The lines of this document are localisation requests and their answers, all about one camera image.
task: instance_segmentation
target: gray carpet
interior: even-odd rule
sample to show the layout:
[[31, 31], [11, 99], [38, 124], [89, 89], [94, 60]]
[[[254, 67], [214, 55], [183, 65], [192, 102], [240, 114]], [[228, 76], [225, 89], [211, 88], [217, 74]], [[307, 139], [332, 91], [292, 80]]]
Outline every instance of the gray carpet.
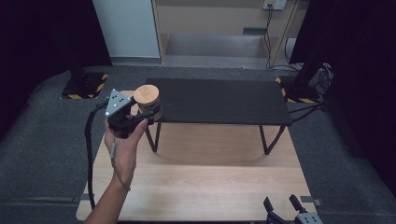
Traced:
[[[70, 75], [52, 77], [31, 95], [28, 106], [1, 143], [0, 223], [80, 223], [76, 219], [78, 197], [87, 180], [85, 122], [113, 88], [133, 90], [147, 77], [274, 80], [291, 74], [157, 66], [87, 70], [109, 74], [98, 99], [61, 100]], [[304, 106], [288, 104], [290, 110]], [[94, 153], [101, 141], [104, 118], [103, 113], [98, 113], [92, 126]], [[324, 223], [396, 223], [395, 198], [367, 160], [347, 153], [327, 112], [317, 111], [294, 123], [290, 135], [312, 196], [323, 202], [317, 209]], [[22, 198], [41, 201], [16, 200]]]

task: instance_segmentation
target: table top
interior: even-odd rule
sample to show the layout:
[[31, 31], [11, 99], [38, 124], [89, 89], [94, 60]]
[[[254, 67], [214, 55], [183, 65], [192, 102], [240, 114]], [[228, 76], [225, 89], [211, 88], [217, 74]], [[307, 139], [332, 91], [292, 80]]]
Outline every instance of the table top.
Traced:
[[[149, 127], [155, 133], [155, 125]], [[264, 132], [273, 139], [278, 128], [264, 126]], [[93, 165], [97, 202], [112, 173], [102, 142]], [[139, 142], [131, 189], [120, 220], [263, 221], [266, 196], [275, 213], [294, 219], [289, 196], [310, 196], [288, 129], [266, 156], [254, 125], [163, 123], [157, 153], [146, 136]], [[316, 211], [312, 203], [302, 205]], [[90, 212], [89, 201], [81, 200], [77, 218], [84, 220]]]
[[275, 81], [148, 78], [160, 91], [159, 122], [290, 126]]

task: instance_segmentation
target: black curtain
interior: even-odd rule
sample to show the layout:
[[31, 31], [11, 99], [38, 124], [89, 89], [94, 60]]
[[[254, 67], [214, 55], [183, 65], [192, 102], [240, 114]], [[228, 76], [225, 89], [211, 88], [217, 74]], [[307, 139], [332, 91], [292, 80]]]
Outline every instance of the black curtain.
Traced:
[[332, 66], [334, 79], [325, 100], [346, 149], [365, 156], [394, 195], [395, 11], [393, 0], [313, 0], [291, 56], [304, 66], [317, 56]]
[[111, 65], [92, 0], [3, 0], [0, 36], [0, 138], [43, 80]]

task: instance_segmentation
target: electrical outlet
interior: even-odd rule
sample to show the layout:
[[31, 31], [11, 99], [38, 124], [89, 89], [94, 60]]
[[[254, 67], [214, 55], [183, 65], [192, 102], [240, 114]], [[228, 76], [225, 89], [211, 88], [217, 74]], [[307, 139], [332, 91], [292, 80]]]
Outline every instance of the electrical outlet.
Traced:
[[271, 4], [274, 6], [276, 0], [264, 0], [264, 3], [262, 4], [262, 9], [268, 9], [269, 5]]
[[269, 9], [268, 6], [271, 4], [272, 10], [283, 10], [285, 9], [285, 5], [287, 1], [288, 0], [264, 0], [264, 4], [262, 4], [262, 9], [268, 10]]

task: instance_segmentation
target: white wall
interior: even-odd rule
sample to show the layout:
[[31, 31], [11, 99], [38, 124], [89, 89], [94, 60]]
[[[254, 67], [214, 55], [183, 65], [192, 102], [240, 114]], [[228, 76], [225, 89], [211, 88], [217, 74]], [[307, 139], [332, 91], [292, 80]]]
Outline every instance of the white wall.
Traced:
[[93, 0], [110, 57], [160, 58], [150, 0]]

